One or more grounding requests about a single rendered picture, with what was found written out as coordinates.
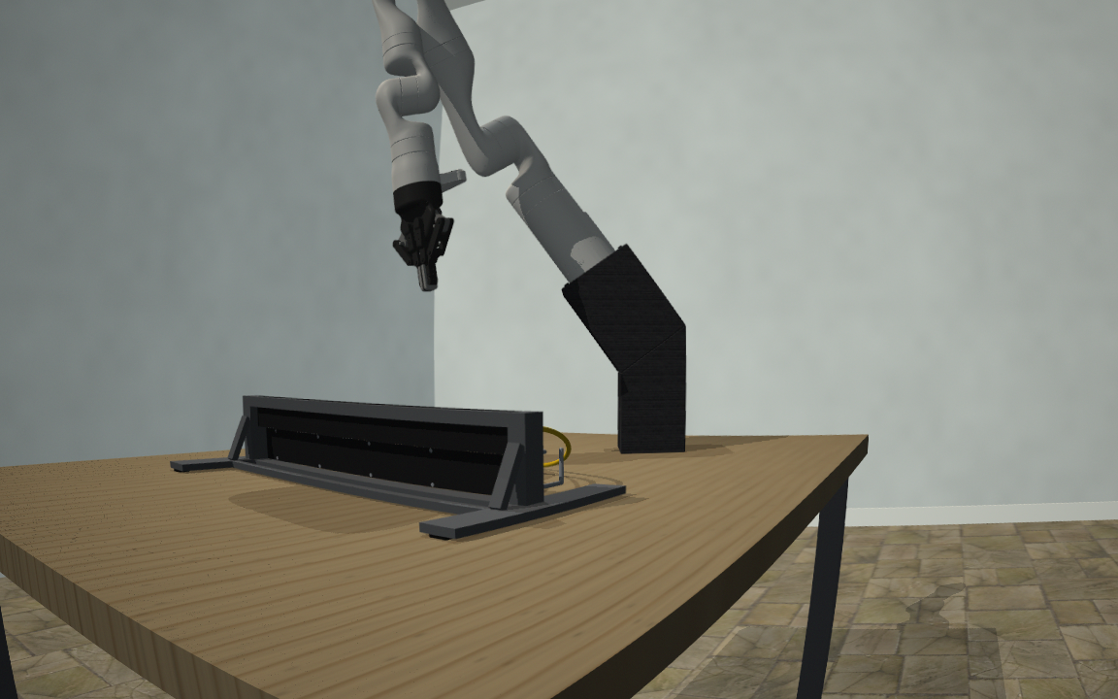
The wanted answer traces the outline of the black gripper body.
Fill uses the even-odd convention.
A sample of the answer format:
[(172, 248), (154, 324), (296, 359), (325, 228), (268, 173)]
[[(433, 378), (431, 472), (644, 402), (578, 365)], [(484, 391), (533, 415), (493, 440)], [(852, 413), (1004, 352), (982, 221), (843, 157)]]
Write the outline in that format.
[[(436, 224), (434, 218), (436, 211), (440, 214), (440, 205), (443, 204), (440, 183), (423, 181), (413, 185), (402, 185), (394, 191), (392, 196), (395, 212), (401, 217), (400, 229), (405, 238), (407, 238), (407, 235), (404, 233), (404, 224), (413, 225), (414, 218), (421, 217), (423, 242), (430, 242), (432, 230), (434, 230), (432, 225)], [(413, 226), (413, 236), (415, 236), (415, 226)]]

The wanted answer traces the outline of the dark grey patch panel rack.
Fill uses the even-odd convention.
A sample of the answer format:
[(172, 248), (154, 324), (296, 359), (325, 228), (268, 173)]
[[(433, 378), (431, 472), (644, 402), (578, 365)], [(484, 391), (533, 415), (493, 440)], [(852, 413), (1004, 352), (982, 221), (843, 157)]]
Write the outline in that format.
[(559, 482), (544, 483), (544, 412), (438, 408), (243, 395), (229, 457), (170, 461), (170, 467), (236, 467), (452, 513), (420, 522), (421, 533), (445, 541), (626, 494), (626, 485), (590, 483), (544, 495), (544, 488), (563, 483), (563, 448)]

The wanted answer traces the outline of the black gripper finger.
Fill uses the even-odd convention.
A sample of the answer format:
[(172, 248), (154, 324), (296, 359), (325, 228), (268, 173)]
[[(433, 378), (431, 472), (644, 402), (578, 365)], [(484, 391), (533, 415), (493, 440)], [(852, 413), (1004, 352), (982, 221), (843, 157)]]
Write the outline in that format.
[(407, 235), (407, 238), (405, 238), (405, 236), (401, 233), (399, 240), (392, 242), (392, 248), (399, 253), (401, 258), (405, 262), (407, 262), (408, 266), (417, 267), (418, 281), (420, 282), (421, 291), (432, 291), (432, 290), (423, 290), (421, 267), (420, 267), (423, 264), (420, 262), (420, 249), (416, 246), (415, 236), (413, 236), (413, 225), (404, 224), (404, 233), (405, 235)]
[(436, 270), (436, 264), (438, 264), (438, 258), (446, 251), (454, 218), (440, 216), (436, 211), (434, 221), (436, 224), (432, 225), (434, 230), (432, 230), (430, 242), (423, 242), (421, 217), (416, 217), (413, 221), (413, 225), (415, 225), (416, 246), (420, 249), (420, 262), (423, 264), (420, 266), (423, 290), (438, 290), (438, 270)]

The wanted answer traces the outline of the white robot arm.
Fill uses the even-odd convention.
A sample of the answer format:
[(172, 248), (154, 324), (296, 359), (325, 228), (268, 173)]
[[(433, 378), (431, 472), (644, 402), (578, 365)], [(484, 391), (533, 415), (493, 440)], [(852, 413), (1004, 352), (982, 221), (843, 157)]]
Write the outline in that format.
[(376, 93), (378, 113), (389, 133), (392, 193), (402, 185), (423, 181), (440, 183), (440, 193), (446, 193), (467, 180), (462, 169), (440, 174), (432, 125), (402, 119), (429, 114), (440, 101), (472, 171), (487, 177), (517, 166), (519, 174), (506, 189), (506, 199), (567, 282), (612, 255), (615, 249), (607, 236), (556, 179), (517, 119), (498, 116), (479, 125), (472, 110), (475, 58), (444, 0), (417, 0), (417, 22), (395, 0), (372, 3), (383, 68), (401, 76), (383, 81)]

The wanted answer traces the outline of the yellow cable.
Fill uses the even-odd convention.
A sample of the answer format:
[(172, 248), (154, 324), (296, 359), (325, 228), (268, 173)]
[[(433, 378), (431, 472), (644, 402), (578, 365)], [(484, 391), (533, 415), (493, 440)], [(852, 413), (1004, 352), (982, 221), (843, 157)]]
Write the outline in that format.
[[(556, 437), (558, 437), (558, 438), (560, 438), (560, 440), (563, 441), (563, 443), (565, 443), (563, 461), (565, 461), (565, 459), (569, 457), (569, 455), (571, 455), (571, 442), (569, 442), (567, 440), (567, 437), (565, 437), (565, 435), (562, 433), (556, 432), (556, 429), (553, 429), (553, 428), (547, 428), (547, 426), (544, 426), (544, 432), (553, 434), (553, 435), (556, 435)], [(553, 463), (544, 463), (544, 466), (555, 466), (556, 464), (559, 464), (559, 459), (555, 460)]]

